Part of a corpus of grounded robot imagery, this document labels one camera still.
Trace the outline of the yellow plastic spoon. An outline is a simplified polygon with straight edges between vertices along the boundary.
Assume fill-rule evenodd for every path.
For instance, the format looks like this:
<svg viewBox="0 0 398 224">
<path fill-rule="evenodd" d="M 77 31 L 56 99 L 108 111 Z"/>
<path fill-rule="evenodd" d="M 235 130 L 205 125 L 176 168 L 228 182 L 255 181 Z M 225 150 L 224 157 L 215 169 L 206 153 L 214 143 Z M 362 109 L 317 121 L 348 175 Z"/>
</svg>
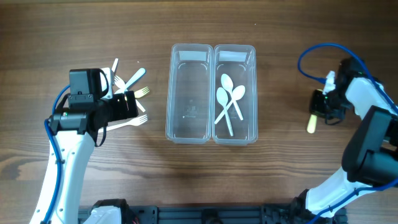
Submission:
<svg viewBox="0 0 398 224">
<path fill-rule="evenodd" d="M 316 130 L 317 126 L 317 116 L 315 114 L 311 114 L 307 124 L 307 132 L 313 134 Z"/>
</svg>

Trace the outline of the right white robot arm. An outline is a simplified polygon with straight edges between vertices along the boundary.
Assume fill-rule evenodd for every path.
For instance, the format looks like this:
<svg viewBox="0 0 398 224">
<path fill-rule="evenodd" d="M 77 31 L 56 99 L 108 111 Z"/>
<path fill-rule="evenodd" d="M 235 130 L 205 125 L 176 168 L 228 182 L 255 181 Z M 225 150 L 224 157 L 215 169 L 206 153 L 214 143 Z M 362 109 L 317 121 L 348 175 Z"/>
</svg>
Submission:
<svg viewBox="0 0 398 224">
<path fill-rule="evenodd" d="M 384 88 L 369 78 L 363 62 L 343 59 L 337 72 L 330 72 L 322 90 L 315 90 L 310 102 L 311 114 L 336 125 L 353 110 L 361 123 L 346 146 L 341 167 L 317 187 L 305 190 L 291 209 L 310 223 L 334 217 L 353 200 L 390 187 L 397 187 L 397 112 L 384 99 Z"/>
</svg>

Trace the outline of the light blue plastic fork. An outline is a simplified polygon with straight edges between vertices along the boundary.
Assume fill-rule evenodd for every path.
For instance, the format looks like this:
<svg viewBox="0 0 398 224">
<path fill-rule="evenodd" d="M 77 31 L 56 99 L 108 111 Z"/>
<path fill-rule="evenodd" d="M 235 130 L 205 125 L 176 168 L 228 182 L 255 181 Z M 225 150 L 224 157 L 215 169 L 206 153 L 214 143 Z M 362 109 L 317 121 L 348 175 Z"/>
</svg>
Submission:
<svg viewBox="0 0 398 224">
<path fill-rule="evenodd" d="M 128 91 L 128 89 L 135 84 L 135 82 L 137 82 L 144 74 L 146 73 L 146 69 L 145 68 L 140 68 L 125 84 L 125 91 Z M 119 94 L 122 93 L 121 90 L 117 90 L 114 92 L 115 94 Z"/>
</svg>

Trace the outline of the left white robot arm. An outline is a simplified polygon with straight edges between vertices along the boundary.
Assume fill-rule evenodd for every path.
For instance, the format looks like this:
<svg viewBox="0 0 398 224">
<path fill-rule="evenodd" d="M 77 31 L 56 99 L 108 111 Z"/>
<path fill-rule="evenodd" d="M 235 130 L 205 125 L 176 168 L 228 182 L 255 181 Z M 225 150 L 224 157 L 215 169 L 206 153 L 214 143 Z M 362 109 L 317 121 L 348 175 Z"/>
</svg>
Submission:
<svg viewBox="0 0 398 224">
<path fill-rule="evenodd" d="M 108 124 L 138 117 L 133 91 L 99 99 L 86 108 L 65 107 L 72 98 L 62 90 L 44 121 L 49 161 L 31 223 L 77 223 L 86 167 L 94 149 L 105 142 Z"/>
</svg>

